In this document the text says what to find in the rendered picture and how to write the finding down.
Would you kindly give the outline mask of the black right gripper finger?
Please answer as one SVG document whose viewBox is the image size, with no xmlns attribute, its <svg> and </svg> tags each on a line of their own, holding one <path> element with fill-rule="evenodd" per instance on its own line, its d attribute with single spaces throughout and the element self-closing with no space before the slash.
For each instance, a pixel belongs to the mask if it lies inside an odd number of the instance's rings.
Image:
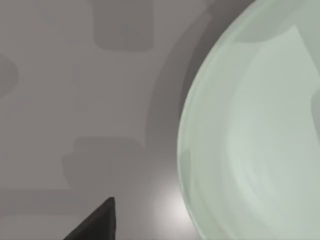
<svg viewBox="0 0 320 240">
<path fill-rule="evenodd" d="M 115 198 L 109 197 L 63 240 L 116 240 L 116 231 Z"/>
</svg>

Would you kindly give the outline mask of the pale green bowl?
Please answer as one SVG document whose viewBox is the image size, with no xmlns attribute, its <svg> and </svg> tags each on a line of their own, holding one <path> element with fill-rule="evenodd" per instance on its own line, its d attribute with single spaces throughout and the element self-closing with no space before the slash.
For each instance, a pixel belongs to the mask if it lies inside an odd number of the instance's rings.
<svg viewBox="0 0 320 240">
<path fill-rule="evenodd" d="M 255 0 L 199 68 L 177 136 L 201 240 L 320 240 L 320 0 Z"/>
</svg>

